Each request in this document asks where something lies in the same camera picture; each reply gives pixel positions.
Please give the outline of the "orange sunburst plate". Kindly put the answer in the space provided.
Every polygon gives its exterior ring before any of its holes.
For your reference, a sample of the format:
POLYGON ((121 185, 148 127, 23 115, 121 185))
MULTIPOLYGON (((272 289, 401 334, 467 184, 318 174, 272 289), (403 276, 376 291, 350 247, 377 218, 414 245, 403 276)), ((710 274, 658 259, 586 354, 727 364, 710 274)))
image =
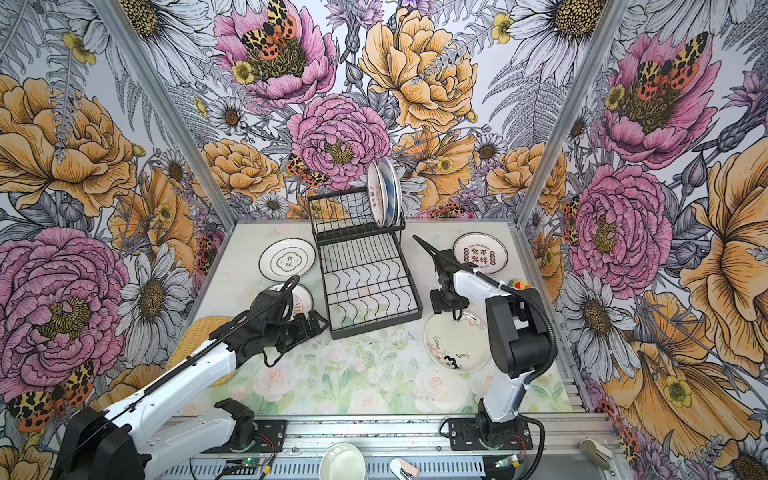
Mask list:
POLYGON ((384 228, 387 225, 387 191, 384 178, 375 162, 368 165, 367 190, 373 219, 379 228, 384 228))
POLYGON ((292 290, 293 311, 292 315, 308 314, 314 306, 310 291, 301 284, 297 284, 292 290))

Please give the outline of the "cream floral oval plate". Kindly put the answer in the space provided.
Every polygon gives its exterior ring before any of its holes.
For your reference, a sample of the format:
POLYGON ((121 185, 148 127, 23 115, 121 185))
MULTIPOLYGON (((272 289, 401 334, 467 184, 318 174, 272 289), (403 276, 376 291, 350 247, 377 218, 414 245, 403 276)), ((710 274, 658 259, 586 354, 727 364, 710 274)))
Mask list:
POLYGON ((470 313, 458 320, 452 313, 433 315, 425 324, 423 340, 428 356, 454 373, 480 370, 491 358, 487 325, 470 313))

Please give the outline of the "red character white plate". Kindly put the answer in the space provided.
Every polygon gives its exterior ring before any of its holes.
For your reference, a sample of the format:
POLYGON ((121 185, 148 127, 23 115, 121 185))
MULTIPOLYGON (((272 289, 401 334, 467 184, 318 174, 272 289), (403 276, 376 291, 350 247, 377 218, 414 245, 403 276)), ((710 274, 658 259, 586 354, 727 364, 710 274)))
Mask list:
POLYGON ((500 272, 509 260, 503 243, 481 232, 469 232, 458 237, 453 244, 453 253, 461 263, 472 263, 486 274, 500 272))

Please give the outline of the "blue white striped plate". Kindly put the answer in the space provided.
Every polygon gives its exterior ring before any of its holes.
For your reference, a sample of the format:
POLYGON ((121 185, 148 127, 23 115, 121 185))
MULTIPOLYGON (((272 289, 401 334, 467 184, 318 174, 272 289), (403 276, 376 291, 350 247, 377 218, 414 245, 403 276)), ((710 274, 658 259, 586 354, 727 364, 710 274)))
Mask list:
POLYGON ((381 165, 387 186, 390 225, 395 226, 401 217, 401 187, 393 163, 389 159, 383 159, 381 165))

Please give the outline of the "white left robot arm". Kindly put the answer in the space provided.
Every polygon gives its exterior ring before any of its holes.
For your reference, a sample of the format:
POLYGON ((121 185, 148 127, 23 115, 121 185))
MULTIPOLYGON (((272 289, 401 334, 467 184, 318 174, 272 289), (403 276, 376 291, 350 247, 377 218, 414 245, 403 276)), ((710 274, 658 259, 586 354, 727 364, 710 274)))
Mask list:
POLYGON ((258 433, 254 412, 225 399, 173 427, 167 421, 200 392, 273 348, 284 355, 322 334, 317 311, 295 313, 298 276, 260 292, 249 309, 217 327, 199 347, 147 386, 101 411, 90 407, 68 423, 53 468, 55 479, 155 479, 218 447, 242 450, 258 433))

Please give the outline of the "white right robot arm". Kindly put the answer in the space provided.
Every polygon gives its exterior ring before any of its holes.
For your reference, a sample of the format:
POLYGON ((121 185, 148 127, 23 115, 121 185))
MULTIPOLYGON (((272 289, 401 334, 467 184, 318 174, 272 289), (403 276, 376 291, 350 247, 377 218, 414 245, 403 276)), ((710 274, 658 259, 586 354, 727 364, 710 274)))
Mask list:
POLYGON ((425 327, 427 351, 449 370, 474 371, 486 364, 495 370, 478 400, 473 420, 449 420, 454 450, 473 447, 530 449, 534 419, 521 411, 535 379, 557 356, 557 338, 538 290, 514 289, 460 262, 420 236, 415 241, 431 257, 438 286, 430 293, 433 316, 425 327))

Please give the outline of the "white grey emblem plate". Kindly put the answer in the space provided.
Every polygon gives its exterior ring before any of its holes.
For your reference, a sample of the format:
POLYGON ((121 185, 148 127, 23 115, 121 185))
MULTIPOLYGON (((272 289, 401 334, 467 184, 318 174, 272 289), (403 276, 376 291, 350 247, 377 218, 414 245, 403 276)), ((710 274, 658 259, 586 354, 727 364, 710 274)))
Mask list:
POLYGON ((287 238, 269 245, 258 262, 260 273, 273 281, 308 273, 316 261, 315 247, 307 240, 287 238))

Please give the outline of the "rainbow sunflower plush toy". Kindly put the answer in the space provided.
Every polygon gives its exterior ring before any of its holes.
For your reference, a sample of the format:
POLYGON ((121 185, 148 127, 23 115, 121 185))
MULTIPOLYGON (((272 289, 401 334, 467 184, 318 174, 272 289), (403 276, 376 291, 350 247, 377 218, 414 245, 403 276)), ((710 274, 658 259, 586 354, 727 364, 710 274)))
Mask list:
POLYGON ((512 279, 508 282, 508 286, 515 290, 527 290, 531 288, 531 285, 523 279, 512 279))

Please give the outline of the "yellow woven placemat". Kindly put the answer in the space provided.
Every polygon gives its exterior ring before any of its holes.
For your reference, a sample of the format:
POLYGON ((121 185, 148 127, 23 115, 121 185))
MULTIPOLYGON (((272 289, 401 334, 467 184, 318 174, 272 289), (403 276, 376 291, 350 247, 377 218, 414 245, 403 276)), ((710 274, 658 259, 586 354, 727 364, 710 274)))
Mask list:
POLYGON ((170 356, 166 370, 171 371, 179 363, 192 355, 212 332, 229 323, 231 318, 222 316, 208 316, 194 321, 184 332, 179 344, 170 356))

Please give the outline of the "white round bowl below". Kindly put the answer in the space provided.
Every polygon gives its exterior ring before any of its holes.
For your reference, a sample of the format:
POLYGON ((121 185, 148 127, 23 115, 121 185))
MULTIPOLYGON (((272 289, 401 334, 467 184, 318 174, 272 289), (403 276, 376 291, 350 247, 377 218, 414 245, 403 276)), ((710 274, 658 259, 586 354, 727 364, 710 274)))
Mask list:
POLYGON ((367 466, 361 451, 349 443, 332 445, 324 453, 319 467, 320 480, 365 480, 367 466))

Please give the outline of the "small white pink object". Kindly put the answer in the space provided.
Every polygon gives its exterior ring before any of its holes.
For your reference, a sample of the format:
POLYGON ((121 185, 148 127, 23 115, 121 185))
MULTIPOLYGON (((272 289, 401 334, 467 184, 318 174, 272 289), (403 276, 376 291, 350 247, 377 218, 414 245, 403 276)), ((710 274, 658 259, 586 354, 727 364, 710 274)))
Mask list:
POLYGON ((389 463, 390 471, 398 480, 417 480, 420 471, 402 458, 393 458, 389 463))

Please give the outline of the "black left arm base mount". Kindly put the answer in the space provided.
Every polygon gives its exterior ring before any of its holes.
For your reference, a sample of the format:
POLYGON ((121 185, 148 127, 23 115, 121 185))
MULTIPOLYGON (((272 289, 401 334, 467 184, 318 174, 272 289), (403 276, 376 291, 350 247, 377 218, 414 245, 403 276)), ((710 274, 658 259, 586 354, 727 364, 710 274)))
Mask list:
POLYGON ((288 422, 283 419, 256 418, 254 412, 234 399, 224 399, 214 408, 226 412, 235 421, 229 440, 205 453, 281 453, 288 422))

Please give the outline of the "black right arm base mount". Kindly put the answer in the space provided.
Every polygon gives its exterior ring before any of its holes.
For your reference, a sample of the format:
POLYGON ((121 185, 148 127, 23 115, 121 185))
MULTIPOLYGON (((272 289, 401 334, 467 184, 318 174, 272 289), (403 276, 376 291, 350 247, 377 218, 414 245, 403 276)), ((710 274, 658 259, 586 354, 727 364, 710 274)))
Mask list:
POLYGON ((523 451, 533 448, 528 423, 520 417, 496 423, 484 414, 473 418, 445 419, 438 433, 449 441, 452 451, 523 451))

